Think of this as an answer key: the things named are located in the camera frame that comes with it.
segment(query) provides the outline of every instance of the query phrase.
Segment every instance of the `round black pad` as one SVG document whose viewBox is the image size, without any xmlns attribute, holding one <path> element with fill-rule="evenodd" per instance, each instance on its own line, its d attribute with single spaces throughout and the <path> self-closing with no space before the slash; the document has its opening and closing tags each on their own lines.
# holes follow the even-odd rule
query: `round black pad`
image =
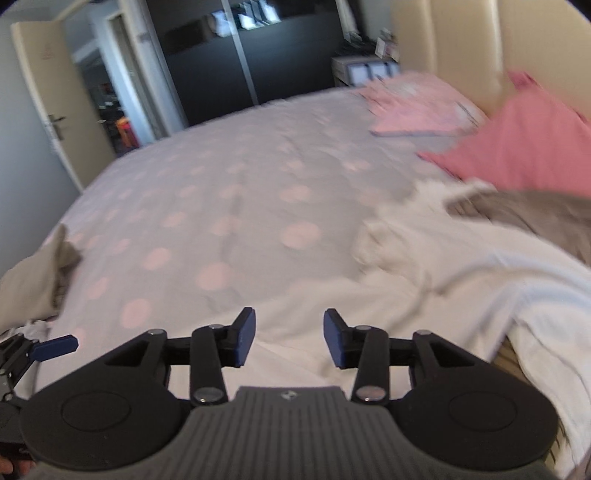
<svg viewBox="0 0 591 480">
<path fill-rule="evenodd" d="M 543 458 L 558 431 L 545 396 L 487 365 L 441 371 L 397 402 L 395 419 L 428 455 L 489 472 Z"/>
<path fill-rule="evenodd" d="M 131 406 L 110 392 L 89 392 L 66 400 L 61 416 L 72 428 L 82 432 L 102 432 L 113 428 L 129 416 Z"/>
<path fill-rule="evenodd" d="M 22 436 L 36 460 L 110 470 L 158 452 L 180 430 L 180 402 L 149 376 L 127 367 L 84 370 L 41 390 L 23 408 Z"/>
</svg>

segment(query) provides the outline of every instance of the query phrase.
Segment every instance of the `pink pillow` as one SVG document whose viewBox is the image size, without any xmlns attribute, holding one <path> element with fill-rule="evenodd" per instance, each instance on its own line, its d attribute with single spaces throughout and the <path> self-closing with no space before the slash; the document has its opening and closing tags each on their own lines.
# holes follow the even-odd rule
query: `pink pillow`
<svg viewBox="0 0 591 480">
<path fill-rule="evenodd" d="M 486 121 L 476 105 L 430 73 L 374 80 L 359 93 L 378 117 L 370 129 L 376 135 L 460 135 Z"/>
<path fill-rule="evenodd" d="M 591 197 L 591 125 L 525 73 L 519 93 L 476 135 L 443 154 L 419 153 L 462 180 L 502 190 L 553 190 Z"/>
</svg>

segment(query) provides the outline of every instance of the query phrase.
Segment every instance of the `finger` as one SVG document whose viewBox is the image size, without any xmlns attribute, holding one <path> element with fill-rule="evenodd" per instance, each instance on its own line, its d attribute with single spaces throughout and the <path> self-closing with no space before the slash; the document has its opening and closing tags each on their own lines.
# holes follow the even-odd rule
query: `finger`
<svg viewBox="0 0 591 480">
<path fill-rule="evenodd" d="M 14 467 L 12 462 L 7 458 L 0 457 L 0 473 L 2 474 L 9 474 L 14 471 Z"/>
<path fill-rule="evenodd" d="M 35 462 L 31 460 L 21 460 L 17 463 L 19 475 L 27 475 L 35 467 Z"/>
</svg>

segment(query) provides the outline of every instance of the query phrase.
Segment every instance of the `grey blanket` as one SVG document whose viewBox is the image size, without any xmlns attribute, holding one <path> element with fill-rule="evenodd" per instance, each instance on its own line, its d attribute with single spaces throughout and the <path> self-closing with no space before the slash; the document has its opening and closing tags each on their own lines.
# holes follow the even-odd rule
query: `grey blanket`
<svg viewBox="0 0 591 480">
<path fill-rule="evenodd" d="M 591 267 L 591 199 L 538 190 L 482 192 L 452 202 L 447 211 L 535 233 Z"/>
</svg>

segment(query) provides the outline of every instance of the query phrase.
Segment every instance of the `hand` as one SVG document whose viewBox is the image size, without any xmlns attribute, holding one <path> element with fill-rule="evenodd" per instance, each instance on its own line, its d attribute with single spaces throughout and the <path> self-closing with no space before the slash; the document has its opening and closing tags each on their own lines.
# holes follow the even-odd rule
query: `hand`
<svg viewBox="0 0 591 480">
<path fill-rule="evenodd" d="M 1 474 L 10 474 L 13 473 L 14 467 L 17 467 L 17 472 L 19 476 L 23 476 L 28 474 L 31 469 L 35 466 L 35 462 L 31 460 L 17 460 L 14 464 L 8 460 L 0 456 L 0 473 Z"/>
</svg>

